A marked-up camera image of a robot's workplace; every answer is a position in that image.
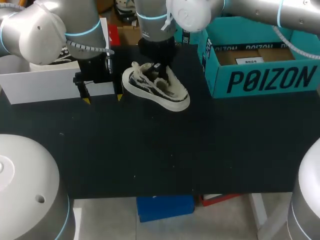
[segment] red box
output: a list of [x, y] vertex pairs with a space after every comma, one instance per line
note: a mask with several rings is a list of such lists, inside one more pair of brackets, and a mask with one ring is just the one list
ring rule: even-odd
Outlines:
[[241, 194], [225, 194], [225, 195], [220, 195], [220, 196], [217, 196], [217, 197], [210, 198], [208, 200], [204, 200], [204, 196], [200, 195], [199, 199], [200, 199], [202, 205], [204, 207], [206, 207], [206, 206], [209, 206], [209, 205], [212, 205], [212, 204], [217, 204], [217, 203], [226, 201], [228, 199], [233, 199], [233, 198], [238, 197], [240, 195]]

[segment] cable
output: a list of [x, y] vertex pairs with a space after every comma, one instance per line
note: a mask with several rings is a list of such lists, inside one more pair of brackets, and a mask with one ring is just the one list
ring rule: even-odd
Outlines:
[[17, 4], [7, 3], [7, 2], [0, 2], [0, 9], [1, 8], [12, 8], [12, 9], [19, 9], [19, 10], [26, 9], [24, 6], [19, 6]]
[[320, 55], [314, 55], [314, 54], [310, 54], [307, 53], [305, 51], [302, 51], [301, 49], [295, 47], [291, 42], [289, 42], [286, 37], [280, 32], [280, 30], [278, 29], [277, 26], [272, 26], [273, 30], [275, 31], [275, 33], [278, 35], [278, 37], [285, 43], [287, 44], [287, 46], [292, 49], [293, 51], [295, 51], [297, 54], [300, 54], [302, 56], [305, 56], [307, 58], [310, 59], [320, 59]]
[[82, 50], [88, 50], [91, 52], [100, 52], [100, 53], [109, 53], [109, 54], [115, 54], [115, 52], [111, 49], [104, 48], [104, 47], [94, 47], [94, 46], [86, 46], [79, 43], [76, 43], [74, 41], [67, 40], [66, 44], [69, 44], [70, 46], [75, 47], [76, 49], [82, 49]]

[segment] shoe sole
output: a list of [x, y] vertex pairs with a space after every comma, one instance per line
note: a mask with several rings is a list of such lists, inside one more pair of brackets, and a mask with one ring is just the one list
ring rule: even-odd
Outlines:
[[164, 98], [162, 98], [160, 96], [153, 95], [153, 94], [151, 94], [149, 92], [141, 90], [138, 87], [133, 86], [129, 82], [129, 76], [133, 71], [134, 71], [134, 68], [130, 67], [127, 70], [125, 70], [124, 73], [122, 74], [122, 84], [123, 84], [124, 88], [128, 92], [130, 92], [131, 94], [136, 95], [136, 96], [138, 96], [140, 98], [150, 99], [150, 100], [156, 102], [157, 104], [161, 105], [165, 109], [168, 109], [168, 110], [170, 110], [172, 112], [181, 112], [181, 111], [183, 111], [183, 110], [185, 110], [186, 108], [189, 107], [189, 105], [190, 105], [190, 96], [189, 95], [183, 101], [172, 102], [172, 101], [164, 99]]

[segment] sneaker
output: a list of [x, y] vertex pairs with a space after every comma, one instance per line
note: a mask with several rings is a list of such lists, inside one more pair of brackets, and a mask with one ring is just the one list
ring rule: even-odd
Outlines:
[[115, 0], [116, 8], [122, 13], [135, 12], [135, 3], [132, 0]]
[[161, 65], [146, 63], [140, 66], [137, 62], [124, 71], [122, 84], [124, 88], [141, 98], [150, 99], [164, 108], [180, 112], [190, 105], [190, 97], [186, 88], [177, 79], [170, 67], [164, 74], [157, 71]]
[[36, 65], [30, 63], [30, 72], [78, 68], [79, 64], [77, 60], [70, 55], [67, 47], [64, 47], [60, 52], [59, 58], [49, 65]]

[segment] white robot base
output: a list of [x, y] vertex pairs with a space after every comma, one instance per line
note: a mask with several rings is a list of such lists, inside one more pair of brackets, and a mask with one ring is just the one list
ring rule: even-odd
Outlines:
[[75, 217], [50, 153], [22, 136], [0, 134], [0, 239], [73, 240]]

